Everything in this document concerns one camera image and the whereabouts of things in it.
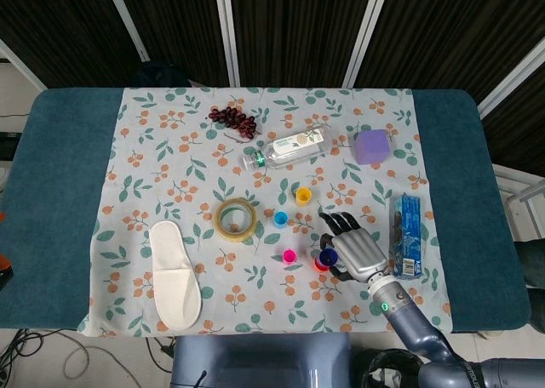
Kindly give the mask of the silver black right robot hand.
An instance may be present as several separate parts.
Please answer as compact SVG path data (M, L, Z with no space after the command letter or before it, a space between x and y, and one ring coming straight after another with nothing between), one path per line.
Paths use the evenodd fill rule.
M341 282L357 281L371 284L389 274L387 256L372 235L348 212L323 213L318 216L331 233L320 237L321 250L332 249L345 267L340 271L330 266L330 273Z

